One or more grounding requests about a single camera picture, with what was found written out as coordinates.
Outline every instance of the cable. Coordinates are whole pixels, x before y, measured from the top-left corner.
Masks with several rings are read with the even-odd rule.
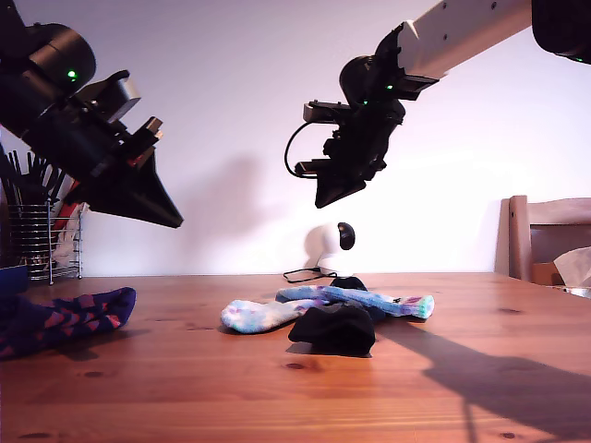
[[[305,122],[302,126],[300,126],[298,129],[295,130],[295,133],[289,138],[289,141],[287,142],[287,146],[285,147],[285,154],[283,155],[283,161],[285,163],[285,168],[287,169],[287,171],[293,175],[294,177],[297,178],[309,178],[309,179],[316,179],[317,176],[316,175],[303,175],[303,174],[298,174],[296,171],[293,171],[292,168],[289,167],[289,162],[287,161],[287,154],[289,153],[289,147],[292,145],[292,142],[294,141],[294,138],[296,138],[297,134],[299,134],[299,132],[304,129],[306,126],[311,125],[314,122]]]
[[[289,280],[289,277],[287,277],[290,274],[295,274],[296,272],[303,272],[309,270],[311,272],[319,272],[320,275],[317,275],[315,277],[311,277],[308,279],[302,279],[302,280]],[[304,281],[312,281],[312,280],[317,280],[317,279],[321,279],[323,277],[337,277],[336,272],[332,271],[329,272],[328,274],[323,274],[320,271],[320,266],[316,267],[316,268],[303,268],[303,269],[296,269],[296,270],[290,270],[288,272],[284,272],[283,276],[285,277],[285,279],[287,280],[288,283],[303,283]]]

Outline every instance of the wooden chair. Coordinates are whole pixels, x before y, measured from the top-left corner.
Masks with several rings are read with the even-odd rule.
[[[509,200],[509,275],[537,284],[564,284],[553,261],[591,246],[591,198],[528,203]]]

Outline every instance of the wood grain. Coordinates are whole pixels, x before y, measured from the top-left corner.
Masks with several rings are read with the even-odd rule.
[[[529,203],[527,212],[530,224],[591,224],[591,198]]]
[[[220,327],[279,276],[60,281],[34,301],[138,290],[124,329],[2,364],[3,442],[591,441],[591,301],[496,274],[361,276],[431,293],[376,326],[370,358],[311,353],[291,326]]]
[[[532,239],[527,196],[509,199],[509,275],[532,281]]]

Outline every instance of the wire basket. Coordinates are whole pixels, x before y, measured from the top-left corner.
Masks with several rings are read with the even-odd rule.
[[[54,278],[67,275],[81,279],[82,210],[72,217],[54,217],[52,211],[50,201],[8,205],[12,255],[19,265],[27,265],[32,281],[54,284]]]

